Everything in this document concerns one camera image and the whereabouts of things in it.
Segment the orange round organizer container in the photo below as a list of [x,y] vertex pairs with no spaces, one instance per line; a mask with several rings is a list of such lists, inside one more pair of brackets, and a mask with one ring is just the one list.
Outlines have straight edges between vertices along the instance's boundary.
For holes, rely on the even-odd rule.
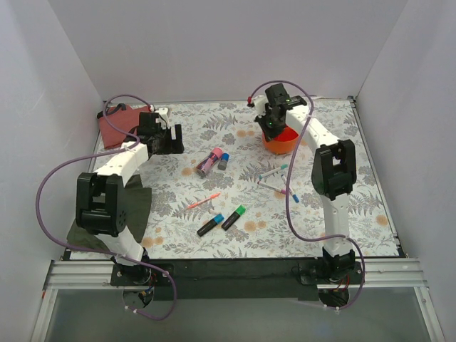
[[269,152],[283,155],[290,153],[295,148],[298,137],[299,134],[296,131],[290,127],[285,127],[280,135],[270,141],[266,141],[265,135],[262,135],[262,142]]

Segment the blue black highlighter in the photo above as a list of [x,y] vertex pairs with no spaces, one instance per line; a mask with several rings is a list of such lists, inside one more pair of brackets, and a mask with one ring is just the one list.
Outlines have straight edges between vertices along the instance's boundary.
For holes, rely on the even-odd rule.
[[206,233],[208,233],[210,230],[212,230],[214,227],[216,227],[223,220],[224,220],[224,216],[222,214],[216,215],[210,221],[205,223],[200,229],[197,230],[197,235],[199,237],[204,236]]

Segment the pink capped white marker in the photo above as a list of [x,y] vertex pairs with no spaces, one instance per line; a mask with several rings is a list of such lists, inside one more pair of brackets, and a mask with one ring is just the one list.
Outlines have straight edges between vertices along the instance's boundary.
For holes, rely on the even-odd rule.
[[275,191],[275,192],[278,192],[278,193],[281,193],[281,194],[284,194],[284,195],[286,194],[286,190],[285,190],[285,189],[281,189],[281,188],[279,188],[279,187],[275,187],[275,186],[272,186],[272,185],[268,185],[268,184],[266,184],[266,183],[264,183],[264,182],[260,182],[260,181],[258,181],[257,184],[258,184],[258,186],[260,186],[260,187],[264,187],[264,188],[267,188],[267,189],[269,189],[269,190],[273,190],[273,191]]

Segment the green black highlighter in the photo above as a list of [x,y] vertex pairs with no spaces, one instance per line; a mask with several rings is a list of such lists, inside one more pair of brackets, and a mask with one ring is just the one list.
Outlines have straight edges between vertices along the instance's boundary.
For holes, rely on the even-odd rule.
[[223,222],[222,228],[227,231],[244,213],[246,212],[246,207],[239,205],[233,213]]

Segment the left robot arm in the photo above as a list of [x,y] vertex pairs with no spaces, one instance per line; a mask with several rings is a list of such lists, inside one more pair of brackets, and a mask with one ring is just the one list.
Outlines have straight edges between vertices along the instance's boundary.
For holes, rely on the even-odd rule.
[[113,157],[92,173],[77,179],[76,224],[95,236],[127,268],[134,284],[146,284],[152,275],[144,262],[145,250],[128,228],[125,185],[153,155],[182,154],[182,126],[170,125],[170,109],[139,114],[139,125],[129,133]]

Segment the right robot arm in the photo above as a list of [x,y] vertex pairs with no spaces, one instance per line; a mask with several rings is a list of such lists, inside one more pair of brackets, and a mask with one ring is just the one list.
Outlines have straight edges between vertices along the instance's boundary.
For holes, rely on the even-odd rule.
[[323,205],[325,236],[322,238],[299,237],[305,242],[323,242],[323,255],[331,258],[322,266],[323,277],[338,283],[348,275],[348,266],[342,258],[354,258],[353,240],[348,224],[349,195],[356,182],[356,148],[351,140],[341,140],[314,117],[314,101],[304,92],[291,96],[285,85],[303,91],[290,81],[276,80],[261,84],[266,86],[264,95],[254,90],[247,104],[256,110],[257,122],[267,142],[277,138],[285,128],[299,134],[291,155],[288,176],[291,176],[299,144],[306,141],[313,153],[311,183]]

